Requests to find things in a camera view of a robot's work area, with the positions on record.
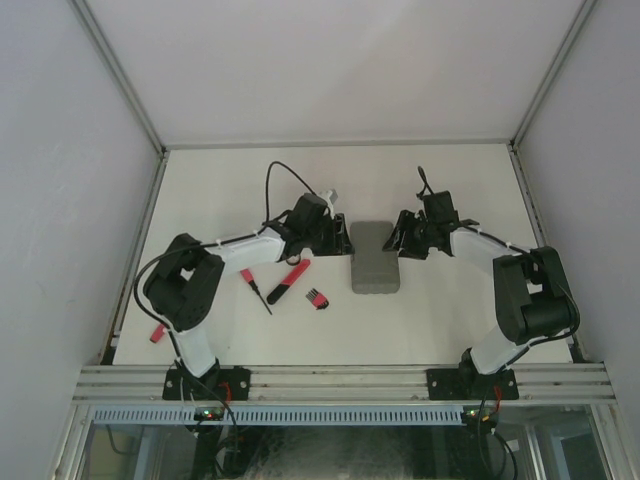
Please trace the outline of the grey plastic tool case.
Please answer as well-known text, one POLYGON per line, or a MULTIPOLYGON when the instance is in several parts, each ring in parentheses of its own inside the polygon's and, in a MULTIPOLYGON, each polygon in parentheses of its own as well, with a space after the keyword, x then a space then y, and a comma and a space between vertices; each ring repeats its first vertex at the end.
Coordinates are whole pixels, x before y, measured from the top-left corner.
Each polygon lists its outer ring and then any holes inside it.
POLYGON ((359 221, 351 224, 351 287, 359 295, 387 295, 399 291, 400 270, 395 251, 384 251, 393 224, 388 221, 359 221))

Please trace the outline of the red hex key set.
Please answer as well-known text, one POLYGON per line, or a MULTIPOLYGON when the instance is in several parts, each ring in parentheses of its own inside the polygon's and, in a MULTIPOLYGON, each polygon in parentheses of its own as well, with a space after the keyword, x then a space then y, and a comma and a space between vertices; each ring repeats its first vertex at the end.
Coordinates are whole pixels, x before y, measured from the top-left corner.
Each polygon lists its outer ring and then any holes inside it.
POLYGON ((330 305, 327 297, 317 289, 309 290, 305 295, 305 298, 313 305, 316 310, 324 310, 330 305))

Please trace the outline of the short red black screwdriver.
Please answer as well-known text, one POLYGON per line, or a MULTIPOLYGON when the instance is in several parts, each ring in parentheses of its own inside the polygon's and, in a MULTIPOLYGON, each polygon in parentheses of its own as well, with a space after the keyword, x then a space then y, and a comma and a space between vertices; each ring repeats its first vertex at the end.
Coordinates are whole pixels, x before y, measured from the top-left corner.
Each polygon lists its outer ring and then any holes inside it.
POLYGON ((268 305, 268 303, 266 302, 266 300, 264 299, 264 297, 262 296, 262 293, 255 281, 255 278, 253 276, 253 273, 251 272, 250 269, 244 269, 240 272, 243 280, 247 283, 247 285, 251 288, 251 290, 257 295, 257 297, 260 299, 261 303, 263 304, 263 306, 265 307, 265 309, 267 310, 267 312, 272 315, 272 311, 268 305))

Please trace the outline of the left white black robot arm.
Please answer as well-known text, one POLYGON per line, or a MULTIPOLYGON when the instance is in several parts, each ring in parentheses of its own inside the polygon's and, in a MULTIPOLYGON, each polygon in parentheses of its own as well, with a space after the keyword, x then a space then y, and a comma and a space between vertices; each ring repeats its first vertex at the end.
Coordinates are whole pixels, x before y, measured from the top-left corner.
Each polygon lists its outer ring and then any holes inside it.
POLYGON ((188 371, 184 388, 196 399, 215 395, 219 361, 203 326, 221 279, 267 263, 279 263, 308 249, 316 257, 350 255, 354 248, 343 214, 335 211, 334 190, 305 193, 293 209, 269 220, 254 233, 202 243, 176 236, 167 250, 149 261, 138 276, 134 299, 167 329, 178 365, 188 371))

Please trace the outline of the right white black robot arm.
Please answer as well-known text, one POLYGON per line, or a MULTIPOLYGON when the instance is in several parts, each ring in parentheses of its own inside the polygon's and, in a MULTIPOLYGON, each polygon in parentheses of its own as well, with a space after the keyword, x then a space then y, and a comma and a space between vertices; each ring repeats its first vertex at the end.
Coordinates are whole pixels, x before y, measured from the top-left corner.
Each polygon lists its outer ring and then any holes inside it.
POLYGON ((579 309, 558 252, 548 246, 526 249, 462 219, 449 192, 422 192, 422 209, 400 212, 383 248, 424 260, 436 249, 487 273, 493 281, 497 325, 466 349, 455 367, 426 372, 432 400, 516 400, 514 363, 533 347, 572 336, 579 309))

